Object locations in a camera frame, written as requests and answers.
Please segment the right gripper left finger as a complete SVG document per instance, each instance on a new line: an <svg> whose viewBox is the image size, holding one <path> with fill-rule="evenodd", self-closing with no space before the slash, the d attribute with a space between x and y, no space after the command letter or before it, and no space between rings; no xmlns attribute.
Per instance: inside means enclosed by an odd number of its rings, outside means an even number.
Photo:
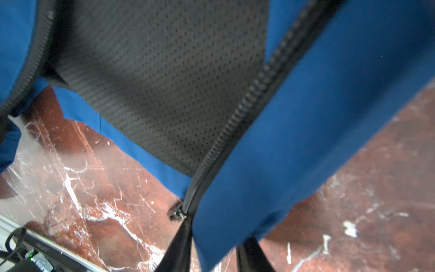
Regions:
<svg viewBox="0 0 435 272"><path fill-rule="evenodd" d="M182 222L155 272L190 272L192 221L188 217Z"/></svg>

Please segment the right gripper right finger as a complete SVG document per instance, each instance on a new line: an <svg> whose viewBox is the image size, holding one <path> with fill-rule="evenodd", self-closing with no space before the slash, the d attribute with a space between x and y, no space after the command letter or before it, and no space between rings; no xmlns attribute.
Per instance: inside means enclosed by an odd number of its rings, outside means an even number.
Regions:
<svg viewBox="0 0 435 272"><path fill-rule="evenodd" d="M255 237L250 237L236 249L239 272L275 272Z"/></svg>

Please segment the blue zip-up jacket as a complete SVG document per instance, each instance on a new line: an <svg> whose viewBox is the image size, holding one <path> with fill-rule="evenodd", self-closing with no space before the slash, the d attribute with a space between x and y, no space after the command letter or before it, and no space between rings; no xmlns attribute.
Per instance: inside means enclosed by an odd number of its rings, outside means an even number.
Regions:
<svg viewBox="0 0 435 272"><path fill-rule="evenodd" d="M2 1L1 171L46 86L191 217L203 271L259 240L435 69L433 1Z"/></svg>

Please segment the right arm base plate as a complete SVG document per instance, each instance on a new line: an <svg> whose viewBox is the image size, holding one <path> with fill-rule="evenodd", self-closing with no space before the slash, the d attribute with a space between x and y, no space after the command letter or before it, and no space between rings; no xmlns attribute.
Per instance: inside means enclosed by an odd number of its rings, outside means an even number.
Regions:
<svg viewBox="0 0 435 272"><path fill-rule="evenodd" d="M1 229L2 272L103 272L24 227Z"/></svg>

